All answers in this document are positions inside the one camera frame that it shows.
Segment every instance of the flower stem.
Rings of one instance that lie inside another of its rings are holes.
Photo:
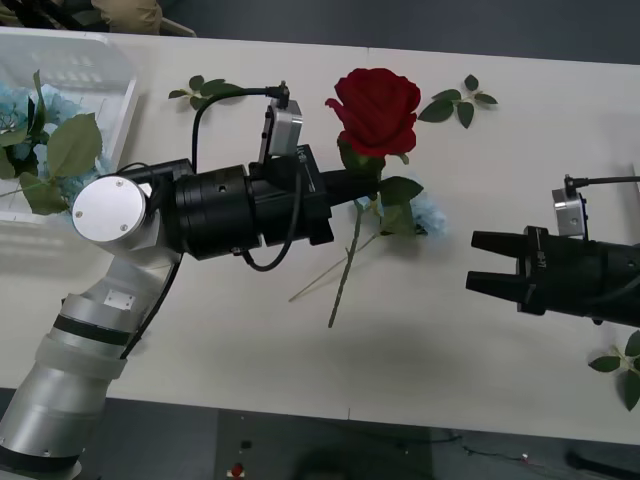
[[[371,235],[371,237],[369,237],[369,239],[364,242],[361,246],[358,247],[358,249],[356,250],[356,253],[360,252],[361,250],[364,250],[364,248],[369,245],[371,242],[373,242],[376,238],[378,238],[380,236],[379,233],[374,233],[373,235]],[[309,290],[311,287],[313,287],[316,283],[318,283],[320,280],[322,280],[324,277],[326,277],[329,273],[331,273],[332,271],[334,271],[336,268],[338,268],[340,265],[342,265],[348,258],[349,258],[349,249],[347,248],[347,255],[342,259],[337,261],[336,263],[334,263],[333,265],[331,265],[327,270],[325,270],[323,273],[321,273],[320,275],[318,275],[314,280],[312,280],[306,287],[304,287],[302,290],[300,290],[298,293],[296,293],[293,297],[291,297],[289,299],[289,302],[293,302],[294,300],[297,300],[298,298],[300,298],[304,292],[306,292],[307,290]]]
[[[356,226],[353,230],[353,240],[351,240],[351,248],[349,249],[349,255],[347,255],[347,264],[342,272],[342,278],[340,279],[340,286],[338,287],[338,294],[336,295],[336,301],[333,303],[333,310],[331,311],[331,318],[329,318],[329,328],[333,327],[333,322],[336,319],[338,313],[338,306],[340,305],[340,299],[342,298],[342,292],[344,292],[344,285],[347,283],[347,277],[349,276],[349,270],[351,270],[351,264],[353,263],[353,257],[356,255],[358,248],[358,237],[360,237],[360,226],[362,225],[362,213],[364,209],[356,200],[353,202],[358,210],[356,215]]]

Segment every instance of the cable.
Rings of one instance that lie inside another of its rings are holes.
[[[605,185],[608,183],[633,183],[640,182],[640,177],[602,177],[602,178],[574,178],[576,180],[585,180],[585,185],[576,185],[576,188],[587,185]]]
[[[251,253],[242,252],[242,258],[247,262],[251,268],[258,272],[268,272],[269,270],[273,270],[276,268],[284,257],[289,252],[289,248],[291,248],[291,244],[293,243],[293,239],[296,234],[296,227],[298,226],[298,217],[300,216],[300,210],[302,209],[302,173],[300,172],[300,167],[298,166],[296,172],[296,193],[295,198],[293,200],[293,213],[291,214],[291,222],[289,223],[289,230],[287,231],[287,236],[285,238],[284,244],[282,245],[282,249],[278,256],[268,265],[257,265],[253,260]]]
[[[198,131],[200,130],[200,120],[204,112],[214,103],[226,98],[244,97],[248,95],[269,95],[272,90],[270,88],[243,88],[232,92],[221,93],[209,98],[196,112],[193,119],[193,134],[191,136],[191,165],[193,173],[198,173]]]

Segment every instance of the rose leaf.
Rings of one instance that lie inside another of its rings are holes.
[[[637,357],[640,355],[640,330],[636,330],[627,342],[627,346],[624,349],[624,354],[627,357]]]
[[[416,225],[409,202],[384,208],[384,216],[380,221],[380,232],[382,235],[394,233],[407,237],[416,234]]]
[[[52,177],[72,177],[88,172],[102,152],[102,135],[94,113],[70,118],[51,134],[47,161]]]
[[[464,79],[464,86],[467,87],[470,92],[475,92],[480,86],[480,83],[476,77],[469,75]]]
[[[444,122],[453,114],[453,102],[451,100],[436,100],[427,105],[418,120],[429,123]]]
[[[189,80],[189,87],[194,92],[197,92],[200,90],[200,87],[202,87],[203,83],[204,77],[202,75],[196,75],[195,77],[191,77],[191,79]]]
[[[43,182],[30,173],[20,175],[20,186],[31,211],[35,214],[50,215],[64,212],[69,208],[57,186]]]
[[[202,107],[202,105],[204,105],[204,102],[206,100],[204,98],[200,98],[200,97],[191,97],[189,99],[189,103],[191,104],[191,107],[194,110],[200,110],[200,107]]]
[[[172,90],[169,92],[169,98],[180,98],[188,95],[186,90]]]
[[[624,405],[627,410],[633,410],[640,399],[640,376],[627,370],[624,378]]]
[[[460,102],[456,107],[458,109],[458,120],[460,120],[460,123],[464,128],[469,128],[475,111],[473,104],[469,102]]]
[[[402,160],[403,164],[409,165],[409,156],[406,153],[396,153],[395,156]]]
[[[596,372],[609,373],[620,368],[620,359],[613,356],[596,358],[589,364]]]
[[[380,196],[382,205],[385,207],[408,203],[422,190],[424,190],[422,185],[405,177],[385,178],[380,182]]]
[[[498,101],[495,98],[493,98],[491,95],[487,95],[486,93],[476,93],[473,98],[475,98],[477,102],[485,103],[487,105],[498,104]]]
[[[452,88],[451,90],[445,90],[444,92],[440,92],[431,98],[434,100],[461,100],[462,94],[455,88]]]

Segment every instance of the white table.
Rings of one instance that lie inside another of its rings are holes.
[[[473,230],[556,231],[551,189],[565,173],[627,173],[640,151],[640,67],[364,48],[113,36],[140,71],[144,94],[127,161],[189,156],[193,111],[167,100],[189,77],[243,86],[286,79],[305,115],[302,142],[322,169],[340,165],[341,124],[325,107],[338,78],[388,67],[428,98],[473,73],[500,101],[466,131],[451,119],[416,125],[415,173],[448,214],[444,242],[376,241],[357,257],[333,329],[334,281],[288,304],[339,258],[353,212],[334,209],[336,242],[296,243],[269,274],[233,257],[187,258],[144,343],[110,395],[231,409],[640,443],[640,415],[613,377],[587,360],[632,329],[465,290],[468,270],[513,270],[470,247]],[[202,170],[257,158],[266,100],[215,107],[203,124]],[[637,243],[633,185],[591,187],[592,237]],[[109,256],[75,238],[40,248],[30,232],[0,227],[0,385],[17,387],[60,299],[105,271]],[[266,261],[277,249],[256,254]]]

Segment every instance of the red rose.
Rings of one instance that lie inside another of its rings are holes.
[[[344,125],[340,139],[356,152],[383,157],[413,150],[413,112],[420,103],[420,89],[414,83],[386,68],[357,68],[335,88],[342,104],[330,98],[325,105]]]

